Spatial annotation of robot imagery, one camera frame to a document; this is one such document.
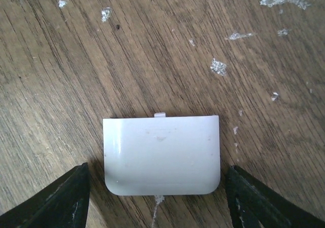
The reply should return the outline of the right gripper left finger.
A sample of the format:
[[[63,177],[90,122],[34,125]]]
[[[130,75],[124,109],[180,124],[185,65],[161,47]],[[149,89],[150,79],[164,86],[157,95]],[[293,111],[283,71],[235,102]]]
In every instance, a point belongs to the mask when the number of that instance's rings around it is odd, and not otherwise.
[[[34,196],[1,215],[1,227],[86,227],[88,163],[73,167]]]

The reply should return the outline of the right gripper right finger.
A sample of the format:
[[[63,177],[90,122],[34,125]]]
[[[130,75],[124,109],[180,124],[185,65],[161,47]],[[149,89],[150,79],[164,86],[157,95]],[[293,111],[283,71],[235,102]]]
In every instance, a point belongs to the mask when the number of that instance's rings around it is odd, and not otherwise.
[[[237,165],[229,167],[225,190],[233,227],[324,227]]]

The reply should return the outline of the white battery cover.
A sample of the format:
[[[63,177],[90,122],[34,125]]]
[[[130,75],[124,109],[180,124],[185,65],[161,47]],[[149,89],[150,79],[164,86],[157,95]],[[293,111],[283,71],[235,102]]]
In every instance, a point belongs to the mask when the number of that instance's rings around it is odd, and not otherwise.
[[[117,196],[212,193],[220,184],[219,117],[103,120],[104,175]]]

